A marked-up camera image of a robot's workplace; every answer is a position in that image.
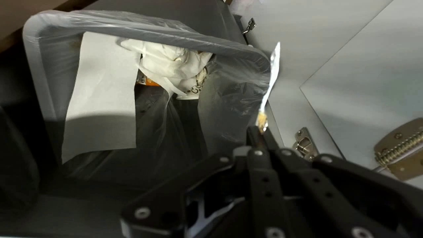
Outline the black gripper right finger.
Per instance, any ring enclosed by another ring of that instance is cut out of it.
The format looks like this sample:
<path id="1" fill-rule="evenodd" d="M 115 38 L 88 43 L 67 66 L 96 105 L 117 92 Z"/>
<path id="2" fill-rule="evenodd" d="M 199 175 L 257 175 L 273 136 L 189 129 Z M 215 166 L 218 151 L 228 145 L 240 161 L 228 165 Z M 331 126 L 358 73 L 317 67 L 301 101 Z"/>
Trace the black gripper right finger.
<path id="1" fill-rule="evenodd" d="M 326 238 L 423 238 L 420 189 L 337 155 L 312 161 L 280 148 L 271 130 L 260 134 L 281 191 L 298 196 L 302 214 Z"/>

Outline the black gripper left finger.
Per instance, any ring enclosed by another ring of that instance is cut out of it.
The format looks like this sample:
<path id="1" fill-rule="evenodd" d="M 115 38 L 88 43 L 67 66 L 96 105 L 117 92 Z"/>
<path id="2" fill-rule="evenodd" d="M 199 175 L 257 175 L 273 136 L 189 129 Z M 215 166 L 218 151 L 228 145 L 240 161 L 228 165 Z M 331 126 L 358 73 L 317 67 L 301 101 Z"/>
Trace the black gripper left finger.
<path id="1" fill-rule="evenodd" d="M 246 138 L 232 153 L 205 158 L 128 203 L 120 212 L 124 238 L 280 236 L 277 142 L 255 126 Z"/>

